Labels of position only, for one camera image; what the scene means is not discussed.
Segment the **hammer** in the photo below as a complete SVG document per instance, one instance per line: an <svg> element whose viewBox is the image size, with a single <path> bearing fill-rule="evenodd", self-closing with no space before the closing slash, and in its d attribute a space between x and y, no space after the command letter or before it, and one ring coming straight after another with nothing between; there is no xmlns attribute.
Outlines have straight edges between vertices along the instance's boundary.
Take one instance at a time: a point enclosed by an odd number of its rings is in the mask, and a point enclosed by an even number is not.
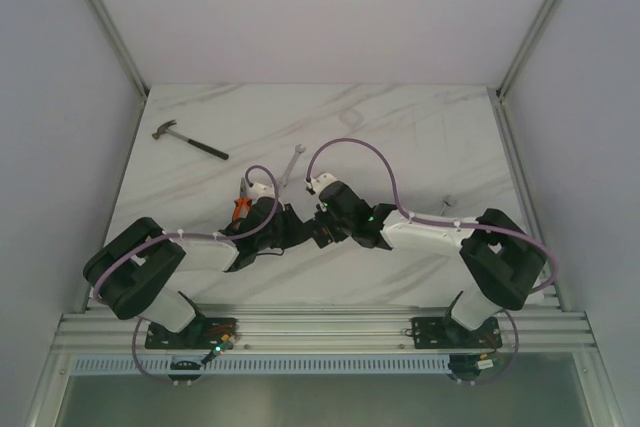
<svg viewBox="0 0 640 427"><path fill-rule="evenodd" d="M177 133L175 130L171 130L169 127L173 125L176 125L175 120L170 120L169 122L165 122L160 127L158 127L158 130L156 130L153 134L151 134L151 137L158 140L162 134L169 134L174 136L176 139L184 140L187 144L191 144L200 150L204 150L205 152L211 155L215 155L216 157L221 158L222 160L227 160L229 158L229 154L220 152L218 149L209 147L208 145L205 145L202 142L198 142L197 140L190 139L189 137L185 137L184 135Z"/></svg>

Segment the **hammer handle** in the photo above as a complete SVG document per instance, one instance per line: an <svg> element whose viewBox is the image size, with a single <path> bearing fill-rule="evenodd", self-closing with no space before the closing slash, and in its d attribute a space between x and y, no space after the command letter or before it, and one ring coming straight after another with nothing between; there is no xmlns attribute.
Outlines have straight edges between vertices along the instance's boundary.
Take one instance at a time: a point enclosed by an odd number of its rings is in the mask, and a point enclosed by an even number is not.
<svg viewBox="0 0 640 427"><path fill-rule="evenodd" d="M200 150L204 150L211 155L215 155L216 157L221 158L222 160L227 160L229 158L229 154L225 154L224 152L221 152L218 149L214 149L213 147L209 147L208 145L203 144L202 142L198 142L197 140L189 139L187 140L187 142L194 147L199 148Z"/></svg>

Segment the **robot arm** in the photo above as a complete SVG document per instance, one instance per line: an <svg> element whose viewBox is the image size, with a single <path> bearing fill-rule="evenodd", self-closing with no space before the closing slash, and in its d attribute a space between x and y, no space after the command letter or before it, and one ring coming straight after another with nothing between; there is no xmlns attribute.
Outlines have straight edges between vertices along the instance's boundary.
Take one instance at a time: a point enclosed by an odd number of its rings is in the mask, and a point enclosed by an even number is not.
<svg viewBox="0 0 640 427"><path fill-rule="evenodd" d="M451 337L478 329L503 309L520 310L546 262L530 244L513 237L482 230L459 229L460 223L479 223L522 232L503 212L487 209L476 218L453 219L418 214L435 227L412 222L394 205L374 207L331 174L311 179L308 190L318 196L312 237L320 248L347 237L367 248L419 249L459 258L475 285L453 301L445 316Z"/></svg>
<svg viewBox="0 0 640 427"><path fill-rule="evenodd" d="M236 272L253 263L261 250L287 249L309 238L291 206L278 203L275 215L258 232L239 240L226 240L226 237L238 237L238 234L254 230L267 220L273 210L273 187L256 183L253 189L258 198L248 215L222 229L220 233L223 235L210 250L208 263L215 265L216 270ZM153 219L138 219L87 262L84 277L95 287L98 279L118 259L163 234ZM184 294L165 287L185 255L184 249L172 239L162 240L142 250L107 277L100 288L102 302L119 319L142 317L178 334L188 346L189 339L200 334L204 316Z"/></svg>

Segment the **pliers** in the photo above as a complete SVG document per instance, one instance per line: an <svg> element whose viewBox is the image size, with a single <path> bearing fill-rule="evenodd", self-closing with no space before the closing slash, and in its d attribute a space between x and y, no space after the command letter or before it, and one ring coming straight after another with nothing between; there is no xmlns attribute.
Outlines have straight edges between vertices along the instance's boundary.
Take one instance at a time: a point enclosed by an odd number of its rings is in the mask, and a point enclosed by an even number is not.
<svg viewBox="0 0 640 427"><path fill-rule="evenodd" d="M247 184L244 180L244 177L240 179L240 193L238 194L238 199L236 199L234 202L236 204L236 208L233 211L233 217L231 218L231 220L237 220L246 217L251 210L252 200L247 196Z"/></svg>

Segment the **white marble surface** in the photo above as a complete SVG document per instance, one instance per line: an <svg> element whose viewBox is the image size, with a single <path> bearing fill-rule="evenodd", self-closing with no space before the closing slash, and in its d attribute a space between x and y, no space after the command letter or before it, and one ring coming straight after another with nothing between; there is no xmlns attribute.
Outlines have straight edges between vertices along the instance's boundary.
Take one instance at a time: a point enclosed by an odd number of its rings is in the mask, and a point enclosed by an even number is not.
<svg viewBox="0 0 640 427"><path fill-rule="evenodd" d="M151 133L171 119L177 120L177 131L231 158L220 161L169 136L154 140ZM307 151L283 197L307 220L315 210L304 190L308 161L321 144L345 136L382 150L395 170L403 204L415 212L438 214L449 195L456 205L447 215L476 216L496 207L521 223L484 87L158 85L142 118L109 238L141 216L170 231L222 228L231 219L245 169L262 164L278 178L298 143ZM392 201L384 166L360 146L327 149L314 170L322 171L348 183L371 205ZM266 176L256 175L266 182ZM472 282L457 259L367 250L350 240L323 250L309 241L230 274L210 265L210 248L187 246L184 267L213 271L177 273L170 281L200 302L441 307Z"/></svg>

